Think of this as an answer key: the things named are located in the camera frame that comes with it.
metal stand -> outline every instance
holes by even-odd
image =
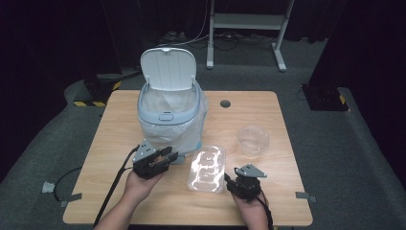
[[[207,48],[207,68],[214,68],[214,28],[230,29],[254,29],[254,30],[275,30],[280,31],[276,43],[272,43],[272,50],[281,72],[286,71],[281,54],[281,44],[290,13],[292,12],[295,0],[289,0],[284,15],[263,15],[263,14],[235,14],[235,13],[214,13],[214,0],[210,9],[210,33]]]

white cable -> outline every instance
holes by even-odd
[[[207,37],[208,36],[208,34],[207,35],[205,35],[205,36],[203,36],[203,37],[200,37],[200,35],[203,33],[203,30],[204,30],[204,26],[206,25],[206,18],[207,18],[207,6],[208,6],[208,0],[206,0],[206,10],[205,10],[205,13],[204,13],[204,20],[203,20],[203,26],[202,26],[202,29],[200,30],[200,33],[194,38],[194,39],[192,39],[192,40],[189,40],[189,41],[185,41],[185,42],[182,42],[182,43],[174,43],[174,44],[172,44],[172,43],[167,43],[167,44],[159,44],[159,45],[157,45],[156,47],[161,47],[161,46],[167,46],[167,45],[172,45],[172,46],[178,46],[178,45],[185,45],[185,44],[189,44],[189,43],[192,43],[192,42],[195,42],[195,41],[198,41],[198,40],[201,40],[201,39],[203,39],[203,38],[205,38],[205,37]]]
[[[138,2],[138,8],[140,9],[141,18],[144,19],[144,16],[143,16],[143,9],[141,8],[140,0],[138,0],[137,2]]]

plastic bag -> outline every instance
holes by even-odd
[[[206,119],[208,101],[203,90],[196,83],[195,90],[200,91],[200,105],[196,115],[189,121],[179,125],[162,126],[151,124],[139,117],[144,137],[156,149],[172,147],[179,155],[188,156],[200,149],[204,121]],[[184,112],[195,103],[196,94],[191,89],[180,91],[164,91],[148,89],[142,101],[143,109],[152,112],[171,111]]]

hand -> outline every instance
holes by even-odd
[[[137,206],[149,196],[152,188],[163,176],[161,173],[146,180],[131,171],[127,176],[122,198],[101,219],[95,230],[127,229]]]
[[[232,194],[234,202],[236,203],[239,212],[241,213],[242,220],[244,220],[248,229],[250,230],[262,230],[268,229],[268,219],[263,209],[262,204],[256,199],[247,201],[246,199],[241,199],[238,196]],[[265,202],[265,197],[260,194],[260,200]]]
[[[164,176],[164,173],[158,174],[151,179],[140,178],[134,171],[131,171],[125,182],[123,197],[134,202],[137,206],[145,200],[152,191],[152,188]]]

clear plastic container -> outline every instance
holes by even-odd
[[[258,156],[269,146],[269,136],[259,126],[245,126],[238,131],[238,146],[246,156]]]
[[[224,185],[226,151],[221,146],[204,145],[194,155],[188,186],[192,191],[220,193]]]

